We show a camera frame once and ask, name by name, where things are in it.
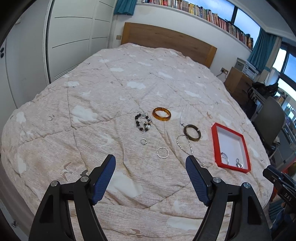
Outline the red shallow jewelry box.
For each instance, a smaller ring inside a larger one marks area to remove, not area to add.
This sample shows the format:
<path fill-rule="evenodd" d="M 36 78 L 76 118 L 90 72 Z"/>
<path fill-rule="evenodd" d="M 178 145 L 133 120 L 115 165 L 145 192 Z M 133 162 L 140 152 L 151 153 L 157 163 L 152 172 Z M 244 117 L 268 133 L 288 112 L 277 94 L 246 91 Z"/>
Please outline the red shallow jewelry box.
<path fill-rule="evenodd" d="M 211 131 L 217 166 L 242 173 L 250 172 L 250 158 L 243 135 L 219 123 L 212 125 Z M 237 158 L 243 162 L 243 168 L 236 167 Z"/>

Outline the dark olive bangle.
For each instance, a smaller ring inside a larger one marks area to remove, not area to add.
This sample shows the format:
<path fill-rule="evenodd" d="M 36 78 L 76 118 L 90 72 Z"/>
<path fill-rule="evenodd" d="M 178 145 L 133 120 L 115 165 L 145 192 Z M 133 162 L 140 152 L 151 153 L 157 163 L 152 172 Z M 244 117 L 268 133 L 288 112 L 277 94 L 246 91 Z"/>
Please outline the dark olive bangle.
<path fill-rule="evenodd" d="M 201 131 L 195 125 L 186 125 L 184 127 L 184 135 L 191 141 L 197 142 L 201 138 Z"/>

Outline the amber bangle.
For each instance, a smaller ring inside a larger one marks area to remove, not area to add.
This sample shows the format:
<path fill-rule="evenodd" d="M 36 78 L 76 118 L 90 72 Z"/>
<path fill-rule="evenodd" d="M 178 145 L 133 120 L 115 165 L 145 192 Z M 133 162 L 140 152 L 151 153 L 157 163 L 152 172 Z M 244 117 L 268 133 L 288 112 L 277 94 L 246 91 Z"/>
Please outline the amber bangle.
<path fill-rule="evenodd" d="M 171 112 L 168 109 L 162 107 L 155 108 L 152 111 L 152 115 L 154 118 L 160 121 L 169 121 L 171 119 Z"/>

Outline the silver charm pendant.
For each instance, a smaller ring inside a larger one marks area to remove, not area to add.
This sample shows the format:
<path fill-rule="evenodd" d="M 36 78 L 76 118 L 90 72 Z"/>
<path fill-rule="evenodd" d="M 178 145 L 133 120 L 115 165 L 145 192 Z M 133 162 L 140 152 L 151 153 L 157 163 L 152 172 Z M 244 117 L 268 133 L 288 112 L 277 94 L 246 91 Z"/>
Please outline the silver charm pendant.
<path fill-rule="evenodd" d="M 243 168 L 243 162 L 241 162 L 238 158 L 236 159 L 236 167 L 237 168 Z"/>

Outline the grey office chair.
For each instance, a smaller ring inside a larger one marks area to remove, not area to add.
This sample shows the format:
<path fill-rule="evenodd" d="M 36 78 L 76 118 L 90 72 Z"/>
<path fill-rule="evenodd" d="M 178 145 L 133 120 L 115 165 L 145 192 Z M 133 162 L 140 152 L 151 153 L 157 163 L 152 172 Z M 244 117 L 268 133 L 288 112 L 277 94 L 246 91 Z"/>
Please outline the grey office chair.
<path fill-rule="evenodd" d="M 281 105 L 273 97 L 268 97 L 252 123 L 270 157 L 278 147 L 274 141 L 285 124 Z"/>

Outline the black bag on desk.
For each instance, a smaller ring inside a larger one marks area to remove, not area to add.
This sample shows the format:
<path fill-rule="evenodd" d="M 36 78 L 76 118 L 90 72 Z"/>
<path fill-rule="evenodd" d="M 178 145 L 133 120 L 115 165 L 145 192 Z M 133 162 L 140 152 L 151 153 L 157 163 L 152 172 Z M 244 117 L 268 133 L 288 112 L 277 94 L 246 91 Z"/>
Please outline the black bag on desk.
<path fill-rule="evenodd" d="M 256 90 L 259 94 L 261 94 L 264 98 L 274 97 L 278 91 L 278 83 L 274 83 L 272 85 L 264 85 L 264 83 L 253 82 L 252 86 L 248 89 L 247 94 L 248 98 L 251 99 L 251 95 L 253 94 L 253 90 Z"/>

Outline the wooden nightstand dresser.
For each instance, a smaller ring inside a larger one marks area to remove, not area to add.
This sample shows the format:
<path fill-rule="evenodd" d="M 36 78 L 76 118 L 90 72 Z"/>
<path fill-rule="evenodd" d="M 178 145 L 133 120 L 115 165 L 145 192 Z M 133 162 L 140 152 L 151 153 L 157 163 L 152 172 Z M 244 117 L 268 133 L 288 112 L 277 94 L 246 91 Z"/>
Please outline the wooden nightstand dresser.
<path fill-rule="evenodd" d="M 243 72 L 232 67 L 224 85 L 230 95 L 240 106 L 245 106 L 248 101 L 248 89 L 252 87 L 253 80 Z"/>

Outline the white printer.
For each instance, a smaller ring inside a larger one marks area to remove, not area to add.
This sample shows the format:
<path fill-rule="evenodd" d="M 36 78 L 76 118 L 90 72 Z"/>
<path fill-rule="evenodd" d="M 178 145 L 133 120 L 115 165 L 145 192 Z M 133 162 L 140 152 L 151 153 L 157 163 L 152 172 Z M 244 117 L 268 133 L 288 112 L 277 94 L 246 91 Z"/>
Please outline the white printer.
<path fill-rule="evenodd" d="M 240 58 L 237 58 L 236 64 L 234 66 L 237 70 L 244 73 L 246 76 L 248 76 L 253 81 L 258 75 L 257 69 L 251 65 L 248 61 L 244 61 Z"/>

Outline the teal right curtain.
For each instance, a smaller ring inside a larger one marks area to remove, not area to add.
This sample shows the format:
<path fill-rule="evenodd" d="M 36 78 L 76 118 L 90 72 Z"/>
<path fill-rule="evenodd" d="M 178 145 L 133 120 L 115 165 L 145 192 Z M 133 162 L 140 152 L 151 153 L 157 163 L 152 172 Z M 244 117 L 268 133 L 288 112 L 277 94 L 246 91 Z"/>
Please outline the teal right curtain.
<path fill-rule="evenodd" d="M 248 58 L 248 62 L 261 73 L 271 55 L 277 36 L 260 29 L 255 46 Z"/>

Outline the teal curtain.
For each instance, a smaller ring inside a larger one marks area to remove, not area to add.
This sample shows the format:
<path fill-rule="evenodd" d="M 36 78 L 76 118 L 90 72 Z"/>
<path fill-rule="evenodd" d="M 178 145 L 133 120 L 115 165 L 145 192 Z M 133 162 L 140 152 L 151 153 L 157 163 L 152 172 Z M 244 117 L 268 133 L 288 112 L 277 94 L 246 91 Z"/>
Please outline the teal curtain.
<path fill-rule="evenodd" d="M 137 0 L 117 0 L 114 15 L 133 16 Z"/>
<path fill-rule="evenodd" d="M 248 62 L 261 73 L 271 55 L 277 36 L 260 29 L 255 46 L 248 58 Z"/>

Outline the pink cloud-print quilt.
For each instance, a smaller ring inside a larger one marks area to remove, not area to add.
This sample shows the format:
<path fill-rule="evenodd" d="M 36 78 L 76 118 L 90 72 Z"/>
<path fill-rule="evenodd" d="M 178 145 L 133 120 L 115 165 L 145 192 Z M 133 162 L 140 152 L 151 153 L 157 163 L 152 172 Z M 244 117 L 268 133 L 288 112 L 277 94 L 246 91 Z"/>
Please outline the pink cloud-print quilt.
<path fill-rule="evenodd" d="M 166 108 L 171 119 L 153 117 Z M 217 166 L 211 127 L 243 135 L 251 171 Z M 201 131 L 197 142 L 186 125 Z M 95 212 L 109 240 L 192 240 L 206 207 L 185 169 L 193 153 L 213 176 L 252 185 L 262 206 L 273 186 L 261 140 L 224 84 L 205 66 L 171 49 L 135 44 L 101 50 L 16 109 L 1 137 L 1 162 L 36 213 L 53 180 L 76 181 L 108 154 L 116 169 Z"/>

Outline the row of books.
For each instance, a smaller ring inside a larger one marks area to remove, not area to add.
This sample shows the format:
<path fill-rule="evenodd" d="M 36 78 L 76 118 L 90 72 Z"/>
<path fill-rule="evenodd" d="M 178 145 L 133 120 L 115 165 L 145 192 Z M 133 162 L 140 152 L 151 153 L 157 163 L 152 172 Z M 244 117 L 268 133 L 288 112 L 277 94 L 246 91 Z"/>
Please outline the row of books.
<path fill-rule="evenodd" d="M 246 45 L 250 50 L 254 47 L 253 37 L 239 29 L 234 21 L 238 8 L 229 1 L 141 1 L 144 4 L 155 4 L 168 8 L 178 9 L 197 16 L 218 26 L 222 30 L 233 35 Z"/>

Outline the white sliding wardrobe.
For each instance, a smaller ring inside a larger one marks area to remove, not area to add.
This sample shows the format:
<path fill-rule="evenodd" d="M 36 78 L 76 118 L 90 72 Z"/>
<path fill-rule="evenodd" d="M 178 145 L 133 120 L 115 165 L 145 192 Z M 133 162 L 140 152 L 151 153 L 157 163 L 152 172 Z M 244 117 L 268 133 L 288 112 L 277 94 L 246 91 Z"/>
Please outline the white sliding wardrobe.
<path fill-rule="evenodd" d="M 50 81 L 107 48 L 116 2 L 51 1 L 46 33 Z"/>

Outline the wooden headboard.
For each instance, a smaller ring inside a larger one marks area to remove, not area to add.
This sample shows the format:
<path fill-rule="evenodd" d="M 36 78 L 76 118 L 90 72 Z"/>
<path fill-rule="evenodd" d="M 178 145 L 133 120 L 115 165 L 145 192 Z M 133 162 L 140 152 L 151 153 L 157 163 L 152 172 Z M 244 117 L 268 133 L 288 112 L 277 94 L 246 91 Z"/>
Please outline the wooden headboard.
<path fill-rule="evenodd" d="M 217 48 L 194 37 L 153 25 L 126 22 L 121 44 L 133 43 L 149 48 L 173 49 L 193 61 L 210 67 Z"/>

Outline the teal left curtain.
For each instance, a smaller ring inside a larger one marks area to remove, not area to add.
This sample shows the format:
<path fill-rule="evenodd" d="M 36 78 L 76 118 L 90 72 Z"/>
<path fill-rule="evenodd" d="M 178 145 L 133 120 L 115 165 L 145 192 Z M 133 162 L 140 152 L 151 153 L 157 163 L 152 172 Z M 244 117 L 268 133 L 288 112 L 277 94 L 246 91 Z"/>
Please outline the teal left curtain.
<path fill-rule="evenodd" d="M 133 16 L 137 0 L 117 0 L 114 15 Z"/>

